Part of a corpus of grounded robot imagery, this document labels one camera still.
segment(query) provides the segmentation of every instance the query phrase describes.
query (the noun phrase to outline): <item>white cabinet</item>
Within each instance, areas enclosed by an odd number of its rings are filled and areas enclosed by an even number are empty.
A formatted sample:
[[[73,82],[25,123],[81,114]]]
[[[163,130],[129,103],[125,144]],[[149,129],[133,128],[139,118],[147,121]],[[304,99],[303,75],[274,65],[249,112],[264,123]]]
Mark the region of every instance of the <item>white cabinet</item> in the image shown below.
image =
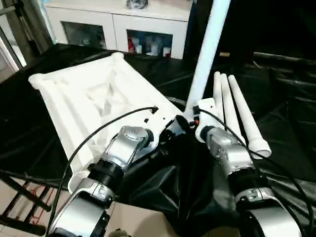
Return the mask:
[[[181,59],[191,5],[149,0],[144,9],[128,9],[126,0],[50,0],[45,7],[57,42]]]
[[[57,42],[116,49],[112,15],[64,8],[46,8]]]
[[[143,38],[151,37],[152,41],[158,38],[162,41],[160,43],[161,48],[164,46],[170,47],[172,58],[182,58],[187,33],[187,22],[116,14],[113,15],[113,20],[119,51],[128,52],[128,37],[131,38],[133,34],[135,36],[137,32],[143,32]]]

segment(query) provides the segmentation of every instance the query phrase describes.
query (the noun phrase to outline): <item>white pole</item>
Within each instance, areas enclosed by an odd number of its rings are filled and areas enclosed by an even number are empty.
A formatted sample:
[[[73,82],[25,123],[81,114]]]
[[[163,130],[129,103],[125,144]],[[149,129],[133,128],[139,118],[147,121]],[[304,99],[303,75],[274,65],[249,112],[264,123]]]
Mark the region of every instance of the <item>white pole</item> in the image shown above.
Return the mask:
[[[241,135],[239,128],[239,123],[234,107],[234,102],[229,88],[228,80],[226,74],[221,74],[221,83],[222,83],[222,94],[223,94],[223,104],[225,112],[225,122],[226,125],[243,141],[245,142],[244,137]]]
[[[193,106],[202,99],[231,0],[214,0],[199,53],[184,116],[193,121]]]
[[[215,101],[217,117],[224,122],[221,74],[219,72],[214,73],[213,98]]]
[[[232,92],[241,117],[243,127],[247,134],[249,149],[265,157],[269,157],[271,155],[269,144],[262,138],[255,119],[253,118],[247,102],[240,90],[240,87],[238,86],[236,78],[233,75],[230,75],[228,77],[228,80],[232,88]]]

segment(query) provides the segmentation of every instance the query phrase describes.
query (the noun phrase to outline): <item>red wire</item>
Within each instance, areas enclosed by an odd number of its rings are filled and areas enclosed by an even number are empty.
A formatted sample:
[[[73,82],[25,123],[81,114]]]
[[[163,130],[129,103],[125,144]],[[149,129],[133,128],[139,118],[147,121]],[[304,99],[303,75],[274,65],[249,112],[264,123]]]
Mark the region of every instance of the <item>red wire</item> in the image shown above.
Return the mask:
[[[54,189],[51,189],[50,194],[49,194],[48,199],[46,200],[45,204],[47,204],[47,203],[49,202],[49,200],[50,200],[51,195],[53,194],[53,192],[54,192]],[[32,221],[33,224],[35,224],[35,225],[38,224],[38,222],[40,221],[41,216],[43,215],[43,212],[44,212],[44,209],[41,210],[39,217],[33,216],[34,218],[37,219],[36,222],[35,222],[35,221]]]
[[[41,186],[41,185],[38,185],[36,188],[30,190],[30,193],[32,193],[33,195],[35,195],[35,196],[38,197],[38,195],[37,195],[36,192],[38,191],[38,189],[39,189],[40,187],[42,187],[42,186]],[[51,189],[51,192],[50,192],[50,194],[49,194],[49,196],[48,196],[48,199],[46,200],[45,204],[47,204],[47,203],[49,202],[49,200],[50,200],[50,198],[51,198],[51,195],[53,194],[53,191],[54,191],[54,189]],[[41,210],[39,216],[32,216],[32,219],[36,219],[36,221],[32,220],[32,224],[33,224],[33,225],[37,225],[37,223],[40,221],[41,216],[43,215],[43,212],[44,212],[44,209]]]

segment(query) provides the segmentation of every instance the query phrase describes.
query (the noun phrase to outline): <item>black tarp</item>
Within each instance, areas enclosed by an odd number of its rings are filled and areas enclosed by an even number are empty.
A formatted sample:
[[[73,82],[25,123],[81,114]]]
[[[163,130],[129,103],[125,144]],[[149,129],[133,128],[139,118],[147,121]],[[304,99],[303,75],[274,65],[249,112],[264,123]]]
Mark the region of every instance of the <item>black tarp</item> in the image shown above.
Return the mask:
[[[1,172],[56,187],[67,158],[45,104],[28,83],[28,77],[111,53],[59,44],[0,85]],[[125,59],[165,96],[186,100],[195,69],[193,62],[142,55],[126,55]],[[232,72],[221,61],[213,69]],[[248,67],[233,73],[271,146],[271,158],[299,180],[316,206],[314,78],[307,72]],[[212,83],[210,77],[205,98],[212,96]],[[271,174],[271,184],[306,225],[307,209],[295,187],[269,163],[261,161],[260,167]],[[191,134],[172,139],[156,154],[136,162],[122,184],[119,201],[162,211],[182,236],[199,236],[220,225],[234,226],[237,220],[220,167]]]

